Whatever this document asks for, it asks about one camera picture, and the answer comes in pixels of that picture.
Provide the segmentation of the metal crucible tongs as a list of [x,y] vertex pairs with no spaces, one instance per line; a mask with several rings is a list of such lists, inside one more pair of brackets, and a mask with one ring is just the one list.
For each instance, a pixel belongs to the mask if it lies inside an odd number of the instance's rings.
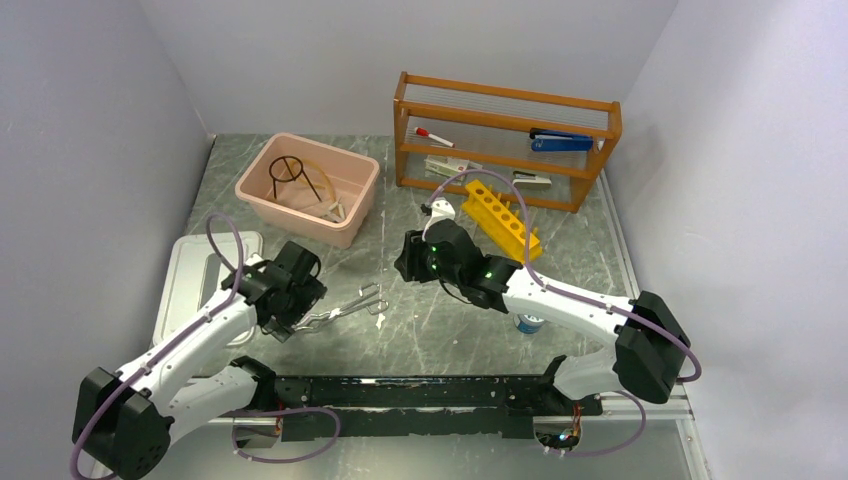
[[361,310],[365,310],[369,315],[379,315],[384,313],[388,307],[389,302],[380,296],[380,285],[370,282],[359,287],[355,299],[323,313],[309,314],[298,322],[293,329],[295,333],[314,332],[330,325],[335,320]]

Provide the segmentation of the amber rubber tubing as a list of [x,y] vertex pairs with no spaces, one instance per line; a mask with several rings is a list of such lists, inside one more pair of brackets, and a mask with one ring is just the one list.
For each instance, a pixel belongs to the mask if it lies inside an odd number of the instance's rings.
[[315,198],[313,193],[308,189],[308,186],[302,183],[306,188],[307,196],[310,198],[306,209],[310,213],[318,213],[320,216],[322,216],[330,204],[332,204],[336,200],[341,201],[340,194],[336,191],[335,185],[330,180],[329,176],[317,163],[312,160],[302,160],[304,161],[306,172],[308,173],[312,182],[316,185],[318,193],[323,198],[323,200],[319,202]]

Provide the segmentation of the black metal ring stand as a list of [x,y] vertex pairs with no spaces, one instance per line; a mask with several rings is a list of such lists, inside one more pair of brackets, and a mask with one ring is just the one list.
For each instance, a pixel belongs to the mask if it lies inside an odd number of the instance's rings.
[[271,161],[268,166],[268,175],[272,182],[272,194],[275,201],[280,200],[282,188],[280,184],[304,183],[313,193],[315,198],[321,202],[322,196],[318,193],[316,185],[306,172],[304,161],[293,155],[279,156]]

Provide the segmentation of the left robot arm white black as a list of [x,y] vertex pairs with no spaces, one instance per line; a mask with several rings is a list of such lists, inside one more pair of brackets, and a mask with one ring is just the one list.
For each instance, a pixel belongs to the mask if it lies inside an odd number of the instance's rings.
[[280,406],[276,373],[243,356],[212,377],[193,376],[234,338],[259,328],[287,340],[326,287],[317,255],[289,241],[275,258],[241,256],[218,291],[166,340],[116,371],[92,370],[81,382],[70,470],[82,478],[87,453],[111,478],[141,479],[188,433],[225,414],[264,415]]

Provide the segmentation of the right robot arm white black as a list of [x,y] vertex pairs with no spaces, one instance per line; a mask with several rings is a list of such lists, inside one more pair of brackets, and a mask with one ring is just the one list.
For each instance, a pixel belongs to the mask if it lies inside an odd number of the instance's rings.
[[552,361],[539,398],[553,414],[612,391],[664,404],[691,345],[660,296],[609,296],[532,274],[516,260],[483,253],[452,220],[406,232],[394,267],[406,282],[451,285],[476,307],[535,317],[597,342],[595,353]]

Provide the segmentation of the yellow test tube rack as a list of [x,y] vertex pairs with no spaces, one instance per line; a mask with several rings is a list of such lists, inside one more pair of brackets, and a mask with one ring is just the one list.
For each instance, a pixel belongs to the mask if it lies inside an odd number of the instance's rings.
[[462,210],[508,257],[525,263],[526,226],[510,210],[509,203],[502,202],[499,194],[479,180],[466,184],[465,190],[468,198]]

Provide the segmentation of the white plastic bin lid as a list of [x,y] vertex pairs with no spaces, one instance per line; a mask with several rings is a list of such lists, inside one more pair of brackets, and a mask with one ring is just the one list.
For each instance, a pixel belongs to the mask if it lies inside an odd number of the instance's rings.
[[[237,244],[232,234],[214,233],[212,236],[221,253],[235,264]],[[262,253],[263,238],[259,232],[241,232],[240,238],[246,260]],[[179,238],[172,248],[151,346],[158,345],[190,320],[211,299],[229,273],[205,234]],[[225,348],[247,344],[256,331],[253,327],[236,336]]]

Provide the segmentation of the white cardboard box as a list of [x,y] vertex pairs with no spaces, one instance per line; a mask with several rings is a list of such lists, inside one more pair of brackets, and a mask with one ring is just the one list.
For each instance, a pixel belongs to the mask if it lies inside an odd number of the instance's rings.
[[443,177],[452,177],[466,170],[475,170],[482,167],[481,164],[467,159],[447,156],[428,155],[424,159],[425,169]]

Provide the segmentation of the pink plastic bin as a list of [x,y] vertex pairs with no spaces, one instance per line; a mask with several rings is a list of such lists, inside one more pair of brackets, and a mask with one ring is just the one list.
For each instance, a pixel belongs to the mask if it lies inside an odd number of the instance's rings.
[[272,136],[235,186],[265,223],[349,248],[374,204],[378,162],[305,137]]

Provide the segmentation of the blue white round jar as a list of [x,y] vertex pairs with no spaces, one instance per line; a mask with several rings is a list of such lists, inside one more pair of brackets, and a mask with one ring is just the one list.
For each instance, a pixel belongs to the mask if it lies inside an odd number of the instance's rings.
[[518,314],[514,320],[516,328],[524,334],[535,334],[546,324],[544,319],[533,315]]

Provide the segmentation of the red white marker pen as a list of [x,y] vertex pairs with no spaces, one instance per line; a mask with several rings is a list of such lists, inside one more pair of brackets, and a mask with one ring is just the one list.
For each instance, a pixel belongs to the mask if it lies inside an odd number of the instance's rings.
[[441,144],[441,145],[443,145],[447,148],[454,148],[455,147],[454,142],[451,142],[451,141],[449,141],[449,140],[447,140],[443,137],[440,137],[440,136],[438,136],[434,133],[431,133],[427,129],[424,129],[424,128],[421,128],[421,127],[416,127],[414,129],[414,133],[418,136],[421,136],[421,137],[427,138],[431,141],[437,142],[437,143],[439,143],[439,144]]

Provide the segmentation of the white stapler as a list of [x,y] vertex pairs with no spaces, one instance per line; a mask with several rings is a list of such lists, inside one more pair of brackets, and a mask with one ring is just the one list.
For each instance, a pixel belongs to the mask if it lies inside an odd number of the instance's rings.
[[552,182],[548,177],[523,172],[514,171],[512,184],[516,188],[546,190],[552,186]]

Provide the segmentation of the orange wooden shelf rack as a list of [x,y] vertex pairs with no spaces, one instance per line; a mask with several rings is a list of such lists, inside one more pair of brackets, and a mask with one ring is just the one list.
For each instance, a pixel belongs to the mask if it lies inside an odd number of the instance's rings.
[[[402,72],[393,97],[395,183],[433,190],[423,178],[428,155],[467,159],[500,173],[548,177],[549,192],[525,195],[531,206],[576,213],[622,137],[622,106]],[[455,143],[447,148],[418,136],[416,127]],[[534,152],[529,131],[550,129],[591,136],[589,152]]]

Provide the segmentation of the blue stapler on shelf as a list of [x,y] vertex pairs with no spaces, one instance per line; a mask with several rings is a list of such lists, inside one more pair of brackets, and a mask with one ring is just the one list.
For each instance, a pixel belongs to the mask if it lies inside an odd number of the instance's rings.
[[591,136],[550,129],[533,128],[529,139],[534,152],[589,152],[595,145]]

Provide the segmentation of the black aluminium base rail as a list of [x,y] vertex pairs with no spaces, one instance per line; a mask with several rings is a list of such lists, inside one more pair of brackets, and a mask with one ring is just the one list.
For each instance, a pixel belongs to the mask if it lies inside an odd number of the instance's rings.
[[278,425],[283,442],[345,437],[497,435],[534,440],[577,421],[638,420],[617,393],[568,400],[546,375],[345,377],[278,376],[261,381],[239,426]]

